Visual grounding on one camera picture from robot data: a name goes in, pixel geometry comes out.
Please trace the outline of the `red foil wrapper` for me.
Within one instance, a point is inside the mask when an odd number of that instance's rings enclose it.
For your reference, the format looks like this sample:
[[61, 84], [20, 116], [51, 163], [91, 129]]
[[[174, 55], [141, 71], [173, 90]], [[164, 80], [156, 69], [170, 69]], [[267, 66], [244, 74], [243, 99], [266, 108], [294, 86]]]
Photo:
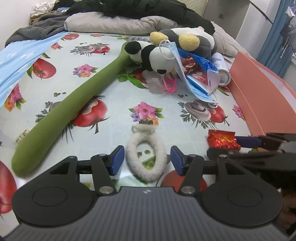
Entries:
[[235, 132], [209, 130], [207, 142], [210, 148], [240, 150]]

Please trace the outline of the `white fluffy ring keychain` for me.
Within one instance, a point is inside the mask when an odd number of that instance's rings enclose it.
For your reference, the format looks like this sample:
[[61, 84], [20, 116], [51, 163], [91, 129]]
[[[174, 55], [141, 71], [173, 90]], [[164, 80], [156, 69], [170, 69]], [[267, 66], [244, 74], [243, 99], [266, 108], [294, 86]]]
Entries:
[[155, 125], [133, 125], [132, 135], [125, 146], [130, 171], [146, 183], [160, 178], [168, 163], [166, 149], [156, 129]]

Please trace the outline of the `blue plastic snack bag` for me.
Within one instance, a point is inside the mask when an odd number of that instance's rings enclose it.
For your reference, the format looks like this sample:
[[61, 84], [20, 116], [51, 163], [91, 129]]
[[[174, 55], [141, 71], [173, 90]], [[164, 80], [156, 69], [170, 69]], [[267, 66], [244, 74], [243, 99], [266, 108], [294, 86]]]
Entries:
[[220, 74], [213, 63], [181, 48], [178, 52], [190, 89], [196, 94], [205, 96], [212, 94], [220, 82]]

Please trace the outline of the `small panda plush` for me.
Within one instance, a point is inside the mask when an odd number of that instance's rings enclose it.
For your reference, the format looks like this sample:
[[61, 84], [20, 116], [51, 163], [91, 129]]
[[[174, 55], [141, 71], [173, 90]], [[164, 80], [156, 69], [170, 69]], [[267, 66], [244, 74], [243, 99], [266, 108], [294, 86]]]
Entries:
[[172, 51], [165, 47], [155, 46], [145, 41], [131, 41], [125, 46], [130, 58], [142, 65], [147, 71], [165, 75], [174, 69], [176, 58]]

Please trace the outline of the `blue face mask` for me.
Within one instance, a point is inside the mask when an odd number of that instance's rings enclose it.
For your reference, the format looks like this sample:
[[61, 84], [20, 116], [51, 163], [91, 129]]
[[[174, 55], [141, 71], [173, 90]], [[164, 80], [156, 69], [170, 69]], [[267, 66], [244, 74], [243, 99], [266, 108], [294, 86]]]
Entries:
[[[173, 53], [174, 56], [171, 59], [176, 62], [176, 72], [190, 92], [203, 102], [216, 103], [217, 97], [214, 92], [219, 86], [220, 74], [214, 64], [203, 57], [177, 48], [176, 44], [169, 40], [162, 40], [159, 43], [159, 48], [161, 47], [167, 48]], [[186, 67], [182, 63], [182, 60], [190, 59], [193, 59], [193, 63], [197, 64], [201, 70]]]

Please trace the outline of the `fruit print mat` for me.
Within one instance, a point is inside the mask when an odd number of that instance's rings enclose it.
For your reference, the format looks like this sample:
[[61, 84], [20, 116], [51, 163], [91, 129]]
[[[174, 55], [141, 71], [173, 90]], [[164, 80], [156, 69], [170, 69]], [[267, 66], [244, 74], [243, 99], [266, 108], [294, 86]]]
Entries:
[[126, 36], [119, 35], [65, 35], [34, 62], [1, 106], [1, 235], [18, 225], [10, 206], [17, 188], [67, 156], [87, 160], [125, 145], [132, 126], [142, 118], [158, 125], [166, 150], [177, 145], [186, 154], [206, 156], [209, 129], [250, 135], [228, 88], [217, 89], [217, 102], [209, 105], [199, 103], [182, 81], [174, 93], [153, 94], [140, 68], [130, 66], [62, 130], [33, 172], [17, 176], [11, 159], [20, 142], [69, 94], [112, 62], [125, 41]]

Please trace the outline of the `white spray can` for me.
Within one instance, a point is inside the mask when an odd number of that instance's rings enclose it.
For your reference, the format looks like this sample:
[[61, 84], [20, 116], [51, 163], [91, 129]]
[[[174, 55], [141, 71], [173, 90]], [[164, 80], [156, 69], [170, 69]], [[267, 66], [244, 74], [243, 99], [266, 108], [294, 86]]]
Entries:
[[227, 86], [231, 81], [230, 71], [226, 65], [225, 59], [221, 53], [215, 52], [212, 54], [212, 63], [217, 68], [220, 74], [220, 86]]

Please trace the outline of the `green massage hammer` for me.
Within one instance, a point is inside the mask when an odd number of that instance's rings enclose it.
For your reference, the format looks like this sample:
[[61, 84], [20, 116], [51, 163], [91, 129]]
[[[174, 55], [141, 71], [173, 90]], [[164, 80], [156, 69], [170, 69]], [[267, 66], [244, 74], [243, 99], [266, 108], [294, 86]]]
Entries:
[[144, 48], [147, 41], [131, 41], [121, 46], [119, 55], [93, 77], [76, 88], [50, 113], [48, 113], [20, 142], [11, 159], [13, 172], [20, 177], [31, 173], [44, 159], [46, 153], [67, 124], [78, 112], [115, 78], [115, 76]]

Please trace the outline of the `blue curtain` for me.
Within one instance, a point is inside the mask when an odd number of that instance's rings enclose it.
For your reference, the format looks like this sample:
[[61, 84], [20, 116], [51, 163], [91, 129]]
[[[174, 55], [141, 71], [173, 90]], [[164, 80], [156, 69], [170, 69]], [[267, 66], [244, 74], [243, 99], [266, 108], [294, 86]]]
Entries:
[[293, 50], [290, 44], [286, 43], [280, 34], [281, 30], [288, 26], [290, 18], [286, 11], [289, 7], [294, 7], [295, 1], [281, 1], [273, 25], [265, 43], [256, 60], [283, 78], [287, 72], [292, 59]]

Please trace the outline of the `grey duvet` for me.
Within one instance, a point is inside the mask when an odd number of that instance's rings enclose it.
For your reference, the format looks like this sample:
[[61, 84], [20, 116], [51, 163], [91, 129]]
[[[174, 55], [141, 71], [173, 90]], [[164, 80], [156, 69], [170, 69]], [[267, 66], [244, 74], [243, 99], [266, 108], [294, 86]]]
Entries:
[[202, 27], [181, 27], [175, 21], [162, 16], [146, 16], [143, 18], [129, 19], [121, 16], [109, 17], [101, 12], [77, 13], [69, 16], [64, 22], [65, 30], [69, 32], [81, 33], [108, 33], [124, 34], [135, 36], [148, 36], [152, 32], [158, 32], [164, 29], [173, 29], [180, 34], [192, 34], [202, 36], [208, 39], [212, 47], [217, 48], [217, 52], [236, 57], [238, 52], [246, 55], [249, 53], [223, 28], [213, 23], [215, 33], [210, 35]]

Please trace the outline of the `grey white penguin plush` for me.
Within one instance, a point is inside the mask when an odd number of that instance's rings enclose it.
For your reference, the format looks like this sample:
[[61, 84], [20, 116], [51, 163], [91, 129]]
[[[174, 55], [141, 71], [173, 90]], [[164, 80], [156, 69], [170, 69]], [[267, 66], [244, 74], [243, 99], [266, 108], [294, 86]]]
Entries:
[[214, 38], [205, 32], [201, 26], [197, 28], [163, 29], [150, 33], [149, 39], [155, 45], [159, 45], [162, 40], [175, 42], [178, 48], [208, 60], [211, 59], [212, 53], [216, 49]]

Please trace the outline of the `grey wardrobe cabinet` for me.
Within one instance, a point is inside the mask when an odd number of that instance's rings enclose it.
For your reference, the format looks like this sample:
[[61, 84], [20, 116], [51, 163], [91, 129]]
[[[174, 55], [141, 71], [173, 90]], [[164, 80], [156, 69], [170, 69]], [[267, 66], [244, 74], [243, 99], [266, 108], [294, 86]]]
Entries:
[[237, 38], [247, 11], [254, 8], [259, 15], [267, 21], [271, 21], [267, 10], [271, 6], [271, 1], [240, 1], [240, 0], [218, 0], [207, 1], [203, 18], [213, 21], [234, 39]]

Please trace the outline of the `light blue bed sheet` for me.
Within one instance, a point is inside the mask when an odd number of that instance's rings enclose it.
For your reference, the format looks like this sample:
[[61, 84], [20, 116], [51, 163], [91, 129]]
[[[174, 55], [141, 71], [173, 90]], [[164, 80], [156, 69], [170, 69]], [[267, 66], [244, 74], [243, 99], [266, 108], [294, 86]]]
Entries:
[[1, 51], [1, 106], [34, 62], [67, 33], [63, 31], [44, 40], [12, 42]]

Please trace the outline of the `dark grey blanket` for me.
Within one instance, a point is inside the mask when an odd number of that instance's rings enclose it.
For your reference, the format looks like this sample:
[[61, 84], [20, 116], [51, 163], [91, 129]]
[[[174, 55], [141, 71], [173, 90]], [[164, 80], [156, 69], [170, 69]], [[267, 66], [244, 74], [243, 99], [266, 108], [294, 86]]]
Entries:
[[65, 30], [66, 13], [48, 13], [42, 15], [38, 22], [16, 30], [6, 41], [5, 47], [13, 42], [24, 40], [43, 40]]

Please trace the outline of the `white crumpled cloth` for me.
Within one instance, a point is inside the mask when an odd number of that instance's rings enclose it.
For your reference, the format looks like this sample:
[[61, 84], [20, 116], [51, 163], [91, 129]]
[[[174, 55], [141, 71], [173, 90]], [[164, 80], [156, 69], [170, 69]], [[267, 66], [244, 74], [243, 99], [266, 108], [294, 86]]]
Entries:
[[55, 3], [56, 1], [44, 1], [41, 3], [35, 4], [30, 13], [30, 17], [35, 17], [35, 16], [49, 13], [53, 9]]

